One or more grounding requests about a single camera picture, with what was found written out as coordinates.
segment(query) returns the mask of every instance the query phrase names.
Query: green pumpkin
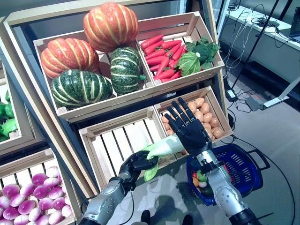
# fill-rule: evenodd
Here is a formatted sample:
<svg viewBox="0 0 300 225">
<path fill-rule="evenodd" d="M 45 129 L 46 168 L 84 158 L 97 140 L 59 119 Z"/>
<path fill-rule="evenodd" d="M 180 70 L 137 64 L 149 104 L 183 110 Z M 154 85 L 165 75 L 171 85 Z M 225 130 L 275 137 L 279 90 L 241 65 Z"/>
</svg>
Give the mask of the green pumpkin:
<svg viewBox="0 0 300 225">
<path fill-rule="evenodd" d="M 51 92 L 59 106 L 74 109 L 110 98 L 113 88 L 102 75 L 70 69 L 52 80 Z"/>
<path fill-rule="evenodd" d="M 146 79 L 140 71 L 140 56 L 135 48 L 124 47 L 113 51 L 111 78 L 113 89 L 118 95 L 128 94 L 139 89 L 139 82 Z"/>
</svg>

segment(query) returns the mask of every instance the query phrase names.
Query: cable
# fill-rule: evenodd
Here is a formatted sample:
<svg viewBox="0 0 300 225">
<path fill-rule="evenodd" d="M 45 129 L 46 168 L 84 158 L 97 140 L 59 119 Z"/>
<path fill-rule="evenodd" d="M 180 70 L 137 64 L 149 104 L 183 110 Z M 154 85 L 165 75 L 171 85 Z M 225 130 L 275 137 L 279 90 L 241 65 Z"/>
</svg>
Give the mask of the cable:
<svg viewBox="0 0 300 225">
<path fill-rule="evenodd" d="M 132 191 L 130 191 L 130 195 L 131 195 L 131 199 L 132 199 L 132 213 L 131 213 L 131 216 L 129 217 L 128 220 L 126 220 L 124 223 L 121 223 L 121 224 L 118 224 L 118 225 L 123 225 L 123 224 L 126 224 L 129 220 L 131 220 L 132 216 L 133 216 L 133 213 L 135 211 L 135 201 L 133 199 L 133 196 L 132 196 Z"/>
<path fill-rule="evenodd" d="M 252 144 L 250 144 L 249 142 L 246 142 L 246 141 L 244 141 L 244 140 L 242 140 L 242 139 L 240 139 L 240 138 L 238 138 L 237 136 L 234 136 L 234 135 L 232 135 L 232 137 L 234 137 L 234 139 L 238 139 L 238 140 L 240 140 L 240 141 L 242 141 L 242 142 L 244 142 L 244 143 L 246 143 L 246 144 L 248 144 L 248 145 L 250 145 L 250 146 L 252 146 L 255 150 L 257 150 L 257 151 L 259 151 L 260 153 L 262 153 L 263 154 L 263 156 L 265 156 L 280 172 L 281 172 L 281 174 L 283 175 L 283 177 L 284 177 L 284 179 L 285 179 L 285 181 L 286 181 L 286 183 L 287 183 L 287 185 L 288 185 L 288 187 L 289 187 L 289 189 L 290 189 L 290 192 L 291 192 L 291 196 L 292 196 L 292 203 L 293 203 L 293 216 L 292 216 L 292 222 L 291 222 L 291 225 L 293 225 L 294 224 L 294 221 L 295 221 L 295 216 L 296 216 L 296 204 L 295 204 L 295 198 L 294 198 L 294 194 L 293 194 L 293 190 L 292 190 L 292 187 L 291 187 L 291 185 L 290 185 L 290 182 L 288 181 L 288 179 L 287 179 L 287 177 L 285 176 L 285 174 L 283 173 L 283 171 L 279 168 L 279 166 L 272 160 L 272 159 L 270 159 L 266 154 L 264 154 L 262 151 L 260 151 L 257 147 L 255 147 L 254 145 L 252 145 Z"/>
</svg>

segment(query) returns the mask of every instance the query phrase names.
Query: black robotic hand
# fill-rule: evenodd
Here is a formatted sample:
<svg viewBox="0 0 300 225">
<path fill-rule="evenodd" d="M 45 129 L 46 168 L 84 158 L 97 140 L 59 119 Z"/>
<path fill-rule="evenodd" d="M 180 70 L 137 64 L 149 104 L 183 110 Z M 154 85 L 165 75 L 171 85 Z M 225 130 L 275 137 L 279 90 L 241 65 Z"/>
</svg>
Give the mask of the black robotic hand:
<svg viewBox="0 0 300 225">
<path fill-rule="evenodd" d="M 203 151 L 210 150 L 212 148 L 211 139 L 201 122 L 196 119 L 181 97 L 178 98 L 178 101 L 184 108 L 185 113 L 175 101 L 172 101 L 172 105 L 179 115 L 169 106 L 167 109 L 175 119 L 172 119 L 168 114 L 166 114 L 165 117 L 169 120 L 170 127 L 179 137 L 183 147 L 193 156 L 197 156 Z"/>
<path fill-rule="evenodd" d="M 158 163 L 158 157 L 147 160 L 149 151 L 138 151 L 132 154 L 121 166 L 120 174 L 127 174 L 126 178 L 122 181 L 125 191 L 135 189 L 135 182 L 141 174 L 142 170 L 148 170 Z"/>
</svg>

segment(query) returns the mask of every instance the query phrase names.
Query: carrot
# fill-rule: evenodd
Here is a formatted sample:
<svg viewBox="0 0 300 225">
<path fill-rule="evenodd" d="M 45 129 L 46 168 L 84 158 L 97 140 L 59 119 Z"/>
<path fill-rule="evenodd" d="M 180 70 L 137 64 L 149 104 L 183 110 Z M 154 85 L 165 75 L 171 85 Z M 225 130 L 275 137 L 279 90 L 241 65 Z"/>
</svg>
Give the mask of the carrot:
<svg viewBox="0 0 300 225">
<path fill-rule="evenodd" d="M 155 58 L 151 58 L 146 60 L 149 66 L 155 66 L 157 64 L 160 64 L 162 60 L 165 59 L 165 56 L 157 56 Z"/>
<path fill-rule="evenodd" d="M 175 66 L 177 65 L 177 63 L 178 63 L 178 60 L 173 61 L 172 63 L 169 63 L 169 67 L 170 67 L 171 69 L 175 69 Z"/>
<path fill-rule="evenodd" d="M 143 43 L 141 43 L 141 48 L 143 50 L 145 50 L 147 47 L 149 47 L 150 45 L 160 41 L 162 38 L 163 38 L 164 35 L 160 34 L 160 35 L 157 35 L 155 37 L 152 37 L 152 38 L 149 38 L 145 41 L 143 41 Z"/>
<path fill-rule="evenodd" d="M 163 49 L 173 48 L 174 46 L 181 44 L 181 41 L 165 41 L 161 44 Z"/>
<path fill-rule="evenodd" d="M 158 51 L 152 52 L 151 54 L 146 56 L 146 59 L 151 59 L 157 56 L 161 56 L 165 54 L 165 50 L 164 49 L 159 49 Z"/>
<path fill-rule="evenodd" d="M 168 66 L 170 59 L 168 57 L 165 57 L 165 59 L 163 59 L 159 65 L 159 68 L 155 74 L 155 76 L 159 76 L 162 72 L 163 69 Z"/>
<path fill-rule="evenodd" d="M 172 60 L 178 60 L 181 56 L 181 53 L 184 49 L 184 45 L 182 45 L 173 55 L 172 55 Z"/>
<path fill-rule="evenodd" d="M 174 46 L 173 48 L 171 48 L 168 52 L 165 53 L 165 56 L 167 57 L 172 57 L 172 55 L 180 48 L 181 44 L 178 44 L 176 46 Z"/>
<path fill-rule="evenodd" d="M 161 83 L 168 82 L 168 81 L 171 81 L 171 79 L 170 78 L 161 79 Z"/>
<path fill-rule="evenodd" d="M 146 55 L 149 55 L 150 53 L 154 52 L 158 47 L 160 47 L 161 43 L 163 43 L 163 41 L 156 42 L 156 43 L 154 43 L 153 45 L 147 47 L 147 48 L 144 50 L 144 53 L 145 53 Z"/>
<path fill-rule="evenodd" d="M 175 72 L 172 69 L 166 70 L 166 71 L 162 72 L 159 76 L 154 76 L 154 80 L 171 78 L 174 75 L 174 73 Z"/>
</svg>

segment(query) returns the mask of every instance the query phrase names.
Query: leafy green vegetable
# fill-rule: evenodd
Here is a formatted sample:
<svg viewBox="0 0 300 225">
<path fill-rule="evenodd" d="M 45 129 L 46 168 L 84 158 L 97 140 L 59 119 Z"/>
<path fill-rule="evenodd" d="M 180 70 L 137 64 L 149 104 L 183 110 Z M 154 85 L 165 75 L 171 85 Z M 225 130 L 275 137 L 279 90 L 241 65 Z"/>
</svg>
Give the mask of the leafy green vegetable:
<svg viewBox="0 0 300 225">
<path fill-rule="evenodd" d="M 13 119 L 10 119 L 10 120 L 6 121 L 2 125 L 0 133 L 2 133 L 4 136 L 8 137 L 9 133 L 14 132 L 17 129 L 18 129 L 17 123 L 16 123 L 15 119 L 13 118 Z"/>
<path fill-rule="evenodd" d="M 181 76 L 187 76 L 199 72 L 199 58 L 200 54 L 198 52 L 188 52 L 183 54 L 177 63 L 177 66 L 179 66 L 179 69 L 181 69 Z"/>
<path fill-rule="evenodd" d="M 14 111 L 13 111 L 13 107 L 11 105 L 11 103 L 9 102 L 6 106 L 5 106 L 5 113 L 9 118 L 14 118 Z"/>
<path fill-rule="evenodd" d="M 220 49 L 219 45 L 216 45 L 215 43 L 211 42 L 208 44 L 208 49 L 209 49 L 209 55 L 206 59 L 207 62 L 212 62 L 214 60 L 214 56 L 215 54 L 217 54 L 217 52 Z"/>
<path fill-rule="evenodd" d="M 211 62 L 205 62 L 201 65 L 201 68 L 204 69 L 210 69 L 212 68 Z"/>
<path fill-rule="evenodd" d="M 208 55 L 210 54 L 210 51 L 209 51 L 208 47 L 205 46 L 205 45 L 197 45 L 193 49 L 193 52 L 200 54 L 200 59 L 199 59 L 200 65 L 203 64 L 203 63 L 205 63 Z"/>
<path fill-rule="evenodd" d="M 191 42 L 186 42 L 186 47 L 187 47 L 187 51 L 188 52 L 192 52 L 193 49 L 196 47 L 195 43 L 191 43 Z"/>
<path fill-rule="evenodd" d="M 10 96 L 9 96 L 8 90 L 6 91 L 5 100 L 10 102 Z"/>
</svg>

